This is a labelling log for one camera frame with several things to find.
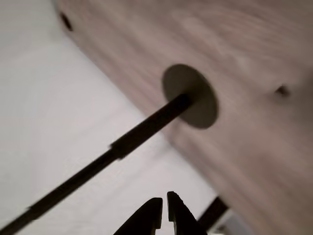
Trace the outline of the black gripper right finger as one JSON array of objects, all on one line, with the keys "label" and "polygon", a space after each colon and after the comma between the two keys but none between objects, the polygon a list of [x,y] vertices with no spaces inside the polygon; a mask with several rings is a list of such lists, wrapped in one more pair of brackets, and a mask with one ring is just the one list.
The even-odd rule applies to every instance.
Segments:
[{"label": "black gripper right finger", "polygon": [[181,198],[173,191],[167,192],[168,219],[174,224],[176,235],[206,235]]}]

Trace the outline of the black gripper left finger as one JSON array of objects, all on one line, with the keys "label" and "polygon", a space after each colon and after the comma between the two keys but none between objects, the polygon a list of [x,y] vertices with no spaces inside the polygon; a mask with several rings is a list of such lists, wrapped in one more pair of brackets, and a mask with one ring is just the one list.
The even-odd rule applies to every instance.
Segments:
[{"label": "black gripper left finger", "polygon": [[154,235],[161,228],[162,198],[152,198],[136,210],[114,235]]}]

